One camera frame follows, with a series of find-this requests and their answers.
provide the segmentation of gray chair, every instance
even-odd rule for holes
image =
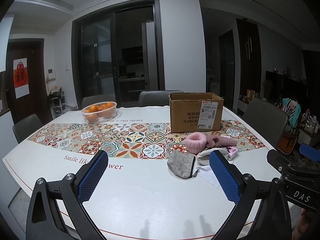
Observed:
[[[179,90],[143,91],[139,96],[139,107],[168,106],[170,93],[182,93]]]
[[[32,114],[17,122],[13,127],[13,133],[18,143],[21,143],[28,136],[43,127],[43,124],[36,114]]]
[[[83,109],[89,105],[97,104],[100,102],[108,102],[108,101],[115,102],[116,101],[115,94],[86,97],[86,98],[82,99],[81,107]]]
[[[242,119],[276,149],[289,117],[273,104],[254,98]]]

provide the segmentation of fruit basket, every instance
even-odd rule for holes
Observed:
[[[88,123],[100,123],[116,116],[116,102],[101,102],[82,109],[82,115]]]

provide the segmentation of gray pouch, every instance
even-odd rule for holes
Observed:
[[[174,151],[170,154],[167,165],[175,175],[183,179],[193,177],[193,166],[196,158],[192,154]]]

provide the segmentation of patterned table runner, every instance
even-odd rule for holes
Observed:
[[[203,133],[230,136],[237,141],[241,152],[264,147],[239,121],[221,121],[219,131]],[[28,140],[83,154],[94,155],[101,149],[109,157],[166,159],[174,151],[188,153],[184,143],[188,134],[190,133],[171,133],[170,123],[52,123]]]

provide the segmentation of fuzzy pink fabric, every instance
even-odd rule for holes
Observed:
[[[231,138],[226,138],[219,135],[206,135],[208,148],[219,148],[221,146],[237,146],[237,142]]]
[[[186,148],[195,155],[204,149],[206,143],[206,136],[200,132],[191,133],[186,137]]]

